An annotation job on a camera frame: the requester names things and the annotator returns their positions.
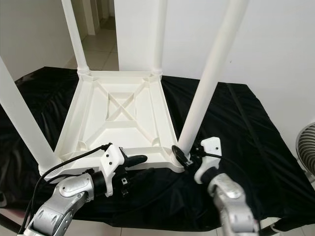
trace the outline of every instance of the fan grille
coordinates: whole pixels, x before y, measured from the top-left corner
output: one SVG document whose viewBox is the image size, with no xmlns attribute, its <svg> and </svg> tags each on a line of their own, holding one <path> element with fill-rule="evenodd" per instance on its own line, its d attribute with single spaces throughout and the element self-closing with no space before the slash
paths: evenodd
<svg viewBox="0 0 315 236">
<path fill-rule="evenodd" d="M 309 124 L 299 133 L 296 151 L 304 167 L 315 175 L 315 123 Z"/>
</svg>

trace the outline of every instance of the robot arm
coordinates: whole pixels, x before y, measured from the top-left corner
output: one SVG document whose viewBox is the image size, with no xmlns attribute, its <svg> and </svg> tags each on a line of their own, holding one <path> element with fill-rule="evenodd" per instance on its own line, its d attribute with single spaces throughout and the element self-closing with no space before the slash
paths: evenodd
<svg viewBox="0 0 315 236">
<path fill-rule="evenodd" d="M 220 214 L 220 221 L 225 236 L 258 236 L 258 225 L 252 211 L 246 204 L 242 187 L 226 173 L 219 172 L 220 160 L 213 156 L 222 156 L 220 139 L 212 137 L 201 142 L 201 148 L 212 156 L 201 156 L 187 160 L 184 153 L 176 146 L 173 152 L 177 160 L 189 172 L 193 172 L 198 184 L 207 184 L 208 193 Z"/>
<path fill-rule="evenodd" d="M 74 214 L 94 197 L 113 195 L 113 177 L 122 195 L 128 194 L 125 167 L 145 162 L 147 157 L 127 157 L 121 147 L 110 145 L 100 158 L 99 171 L 68 177 L 58 183 L 52 197 L 37 211 L 21 236 L 63 236 Z"/>
</svg>

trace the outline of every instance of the black cable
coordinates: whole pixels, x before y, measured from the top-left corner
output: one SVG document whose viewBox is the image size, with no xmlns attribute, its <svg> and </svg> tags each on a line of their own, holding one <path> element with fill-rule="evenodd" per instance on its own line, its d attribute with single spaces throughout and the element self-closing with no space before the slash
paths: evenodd
<svg viewBox="0 0 315 236">
<path fill-rule="evenodd" d="M 247 173 L 244 171 L 244 169 L 239 165 L 237 164 L 235 161 L 231 160 L 231 159 L 228 159 L 228 158 L 224 158 L 222 156 L 219 156 L 219 155 L 215 155 L 215 154 L 209 154 L 209 153 L 206 153 L 206 152 L 203 152 L 201 154 L 201 156 L 204 155 L 204 156 L 212 156 L 212 157 L 216 157 L 216 158 L 219 158 L 219 159 L 222 159 L 226 162 L 229 162 L 230 164 L 236 166 L 244 175 L 245 179 L 246 179 L 246 182 L 247 182 L 247 185 L 249 186 L 249 190 L 251 192 L 251 195 L 252 195 L 252 198 L 254 200 L 254 205 L 255 205 L 255 209 L 256 209 L 256 212 L 257 212 L 257 215 L 258 217 L 260 218 L 260 210 L 258 208 L 258 204 L 257 204 L 257 198 L 254 194 L 254 192 L 252 191 L 252 184 L 251 184 L 251 181 L 250 181 L 250 178 L 249 176 L 247 175 Z M 260 220 L 258 219 L 257 220 L 257 223 L 258 223 L 258 229 L 259 231 L 261 230 L 261 224 L 260 224 Z"/>
<path fill-rule="evenodd" d="M 73 161 L 76 161 L 76 160 L 78 160 L 78 159 L 80 159 L 80 158 L 83 158 L 83 157 L 85 157 L 85 156 L 91 155 L 92 153 L 94 153 L 94 152 L 96 152 L 96 151 L 98 151 L 98 150 L 107 150 L 110 145 L 111 145 L 111 143 L 109 143 L 109 144 L 107 144 L 107 145 L 99 146 L 99 147 L 97 147 L 97 148 L 95 148 L 95 149 L 93 149 L 93 150 L 91 150 L 91 151 L 85 152 L 85 153 L 83 153 L 83 154 L 81 154 L 81 155 L 79 155 L 79 156 L 76 156 L 76 157 L 74 157 L 74 158 L 71 158 L 70 160 L 67 160 L 67 161 L 65 161 L 65 162 L 63 162 L 63 163 L 60 163 L 60 164 L 58 164 L 58 165 L 56 165 L 56 166 L 50 168 L 48 171 L 46 171 L 46 172 L 39 178 L 39 180 L 38 180 L 37 183 L 36 183 L 36 186 L 35 186 L 34 192 L 33 192 L 33 197 L 31 198 L 31 201 L 30 201 L 30 203 L 29 203 L 29 206 L 28 206 L 28 208 L 27 208 L 27 210 L 26 210 L 26 214 L 25 214 L 23 223 L 22 223 L 22 225 L 21 225 L 21 229 L 20 229 L 20 231 L 19 231 L 19 234 L 22 234 L 23 231 L 25 230 L 25 225 L 26 225 L 26 222 L 27 222 L 27 219 L 28 219 L 28 216 L 29 216 L 29 213 L 30 213 L 30 212 L 31 212 L 31 217 L 30 217 L 30 219 L 33 219 L 33 217 L 34 217 L 34 207 L 35 207 L 35 204 L 34 204 L 34 203 L 35 203 L 35 199 L 36 199 L 36 195 L 37 195 L 37 192 L 38 192 L 40 183 L 44 180 L 44 178 L 45 178 L 50 172 L 52 172 L 52 171 L 54 171 L 54 170 L 56 170 L 56 169 L 58 169 L 58 168 L 60 168 L 60 167 L 62 167 L 62 166 L 64 166 L 64 165 L 66 165 L 66 164 L 68 164 L 68 163 L 70 163 L 70 162 L 73 162 Z"/>
</svg>

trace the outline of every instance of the black tablecloth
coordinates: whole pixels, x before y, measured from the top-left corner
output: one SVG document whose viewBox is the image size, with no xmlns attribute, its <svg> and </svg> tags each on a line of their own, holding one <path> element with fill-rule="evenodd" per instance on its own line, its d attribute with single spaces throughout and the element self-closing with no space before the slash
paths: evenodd
<svg viewBox="0 0 315 236">
<path fill-rule="evenodd" d="M 52 67 L 16 82 L 53 149 L 77 82 L 76 70 Z M 199 81 L 163 76 L 161 82 L 179 137 Z M 39 178 L 37 163 L 2 108 L 0 130 L 0 206 L 25 209 Z M 223 156 L 237 162 L 249 176 L 250 183 L 237 168 L 222 161 L 226 173 L 244 188 L 256 218 L 315 222 L 315 191 L 246 85 L 218 83 L 196 142 L 212 136 L 220 137 Z M 52 188 L 43 188 L 37 206 L 49 198 Z M 117 227 L 179 231 L 206 231 L 219 226 L 217 210 L 205 187 L 189 175 L 169 169 L 156 169 L 127 199 L 97 198 L 81 208 L 75 218 Z"/>
</svg>

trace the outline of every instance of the black cloth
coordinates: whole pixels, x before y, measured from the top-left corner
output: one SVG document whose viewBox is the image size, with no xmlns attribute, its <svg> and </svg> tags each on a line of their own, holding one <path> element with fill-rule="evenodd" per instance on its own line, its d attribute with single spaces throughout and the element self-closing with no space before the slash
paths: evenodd
<svg viewBox="0 0 315 236">
<path fill-rule="evenodd" d="M 78 77 L 76 70 L 44 67 L 17 81 L 39 127 L 55 148 Z M 198 80 L 163 76 L 162 86 L 179 137 Z M 25 209 L 39 178 L 37 163 L 14 126 L 0 110 L 0 202 Z M 263 106 L 246 85 L 218 83 L 196 142 L 220 137 L 222 153 L 247 173 L 222 161 L 225 172 L 244 188 L 258 219 L 280 217 L 315 222 L 315 191 Z M 137 171 L 130 172 L 136 176 Z M 46 186 L 37 207 L 50 197 Z M 205 186 L 191 176 L 156 169 L 128 199 L 100 197 L 81 208 L 76 219 L 117 227 L 207 231 L 220 225 Z"/>
</svg>

